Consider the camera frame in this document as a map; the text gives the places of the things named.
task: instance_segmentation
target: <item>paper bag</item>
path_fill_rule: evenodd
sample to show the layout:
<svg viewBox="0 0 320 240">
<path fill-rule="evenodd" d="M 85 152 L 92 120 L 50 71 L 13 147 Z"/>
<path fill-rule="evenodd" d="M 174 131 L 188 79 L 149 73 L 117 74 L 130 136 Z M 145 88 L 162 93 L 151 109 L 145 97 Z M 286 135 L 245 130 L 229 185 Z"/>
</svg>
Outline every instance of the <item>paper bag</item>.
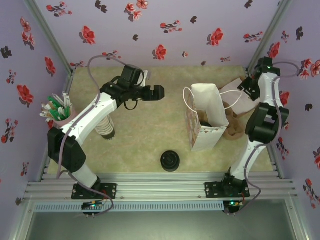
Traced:
<svg viewBox="0 0 320 240">
<path fill-rule="evenodd" d="M 213 148 L 229 125 L 222 98 L 215 84 L 193 84 L 183 90 L 187 105 L 185 112 L 186 129 L 191 151 Z M 202 126 L 197 111 L 204 111 L 208 123 Z"/>
</svg>

